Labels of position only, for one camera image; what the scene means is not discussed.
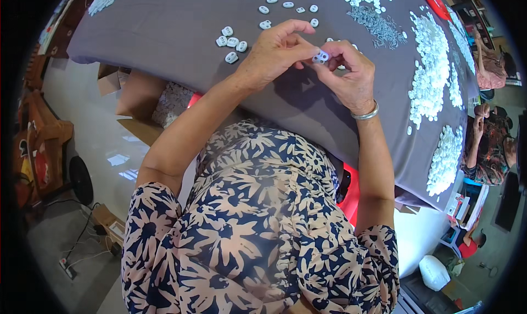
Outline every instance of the white tile floor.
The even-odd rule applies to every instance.
[[[81,65],[51,60],[43,91],[49,106],[62,120],[74,124],[75,150],[90,172],[95,201],[125,220],[135,176],[148,146],[116,122],[119,92],[101,97],[96,77],[99,64]],[[438,244],[447,229],[445,214],[422,209],[418,214],[395,211],[399,244],[399,271],[406,276]]]

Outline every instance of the navy and beige floral pattern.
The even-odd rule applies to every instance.
[[[130,313],[388,313],[399,294],[395,232],[354,235],[323,149],[267,122],[214,133],[182,210],[151,182],[132,197],[122,258]]]

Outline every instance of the white plastic bag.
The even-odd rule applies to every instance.
[[[426,255],[419,262],[423,282],[433,291],[439,291],[450,282],[450,276],[438,258]]]

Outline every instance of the hand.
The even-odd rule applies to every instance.
[[[474,130],[474,140],[479,142],[483,136],[483,116],[476,115],[472,126]]]
[[[480,115],[484,118],[488,118],[490,116],[490,112],[491,112],[491,106],[487,103],[483,103],[481,105],[474,107],[474,114]]]
[[[311,59],[320,52],[318,47],[293,33],[294,31],[315,33],[315,29],[307,21],[296,19],[262,31],[235,73],[241,76],[240,80],[247,82],[247,87],[254,91],[261,90],[292,65],[303,69],[300,61]]]
[[[373,102],[373,77],[375,65],[355,49],[347,40],[326,42],[321,47],[331,57],[328,66],[312,64],[318,78],[355,115],[371,113]],[[333,71],[344,65],[350,72],[338,77]]]

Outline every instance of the person in red shirt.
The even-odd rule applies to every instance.
[[[462,258],[469,258],[475,254],[478,248],[481,248],[487,241],[487,236],[483,233],[483,229],[481,229],[481,232],[477,237],[472,238],[472,233],[476,231],[478,223],[479,220],[469,231],[462,229],[456,240],[456,245],[458,246]]]

